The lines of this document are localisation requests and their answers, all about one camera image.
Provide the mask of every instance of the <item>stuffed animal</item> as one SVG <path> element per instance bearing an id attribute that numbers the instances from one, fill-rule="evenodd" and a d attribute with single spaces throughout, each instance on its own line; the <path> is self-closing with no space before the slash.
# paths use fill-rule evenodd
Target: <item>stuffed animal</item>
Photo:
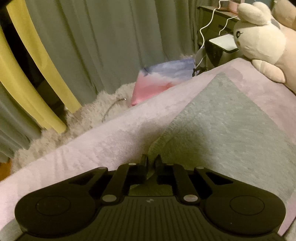
<path id="1" fill-rule="evenodd" d="M 287 6 L 284 1 L 287 0 L 275 3 L 276 16 L 279 20 L 285 19 L 283 24 L 292 27 L 292 17 L 284 16 L 296 13 L 296 7 L 291 4 L 289 7 L 295 9 L 280 13 L 279 9 Z M 262 2 L 241 3 L 238 17 L 241 20 L 234 26 L 234 40 L 243 55 L 252 60 L 253 66 L 267 78 L 284 83 L 296 93 L 296 31 L 279 23 Z"/>

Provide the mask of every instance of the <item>yellow curtain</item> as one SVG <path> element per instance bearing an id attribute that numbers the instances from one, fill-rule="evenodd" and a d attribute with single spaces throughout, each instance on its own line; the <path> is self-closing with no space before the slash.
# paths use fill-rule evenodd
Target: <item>yellow curtain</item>
<path id="1" fill-rule="evenodd" d="M 25 0 L 13 0 L 7 5 L 7 11 L 24 46 L 44 78 L 68 110 L 72 113 L 77 111 L 81 105 L 60 76 L 45 50 L 31 20 Z"/>
<path id="2" fill-rule="evenodd" d="M 0 27 L 0 81 L 12 97 L 44 128 L 58 133 L 66 125 L 38 94 L 16 61 Z"/>

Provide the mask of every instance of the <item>metal rivet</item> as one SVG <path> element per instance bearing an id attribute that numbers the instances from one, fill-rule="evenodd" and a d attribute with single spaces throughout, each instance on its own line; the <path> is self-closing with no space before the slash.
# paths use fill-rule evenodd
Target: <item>metal rivet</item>
<path id="1" fill-rule="evenodd" d="M 114 202 L 117 199 L 117 197 L 114 195 L 108 194 L 103 196 L 102 199 L 104 202 Z"/>
<path id="2" fill-rule="evenodd" d="M 195 202 L 198 200 L 198 197 L 192 194 L 188 194 L 186 196 L 183 197 L 183 199 L 187 202 Z"/>

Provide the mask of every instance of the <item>plush toy paw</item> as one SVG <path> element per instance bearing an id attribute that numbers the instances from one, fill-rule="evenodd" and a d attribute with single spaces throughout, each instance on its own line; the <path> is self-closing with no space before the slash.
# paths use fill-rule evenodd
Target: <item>plush toy paw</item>
<path id="1" fill-rule="evenodd" d="M 279 67 L 260 59 L 253 59 L 252 64 L 260 73 L 264 74 L 270 80 L 278 83 L 286 82 L 285 75 Z"/>

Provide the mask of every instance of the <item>charging cable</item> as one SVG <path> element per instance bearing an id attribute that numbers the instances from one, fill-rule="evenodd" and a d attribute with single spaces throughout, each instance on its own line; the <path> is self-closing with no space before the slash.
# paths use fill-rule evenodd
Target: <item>charging cable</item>
<path id="1" fill-rule="evenodd" d="M 228 18 L 228 19 L 226 20 L 226 24 L 225 24 L 224 28 L 222 28 L 222 29 L 220 30 L 220 32 L 219 32 L 219 36 L 220 36 L 220 33 L 226 28 L 227 23 L 228 23 L 228 20 L 229 20 L 229 19 L 236 18 L 236 17 L 237 17 L 237 16 L 234 16 L 234 17 L 232 17 L 232 18 Z"/>
<path id="2" fill-rule="evenodd" d="M 202 46 L 200 47 L 200 49 L 202 49 L 203 46 L 205 45 L 205 37 L 204 37 L 203 34 L 202 34 L 202 30 L 203 30 L 204 28 L 208 27 L 208 26 L 211 24 L 211 22 L 213 21 L 213 18 L 214 18 L 214 13 L 215 13 L 215 11 L 216 11 L 216 10 L 219 10 L 219 9 L 221 8 L 221 2 L 226 2 L 226 1 L 230 1 L 230 0 L 219 0 L 219 7 L 218 7 L 218 8 L 215 8 L 215 9 L 213 10 L 212 18 L 211 18 L 210 22 L 209 22 L 206 26 L 204 26 L 204 27 L 202 27 L 202 28 L 200 29 L 200 34 L 201 34 L 201 36 L 202 36 Z M 202 59 L 200 60 L 200 62 L 199 62 L 198 65 L 196 66 L 196 68 L 201 64 L 201 62 L 202 62 L 202 60 L 204 59 L 204 57 L 205 57 L 205 56 L 202 57 Z"/>

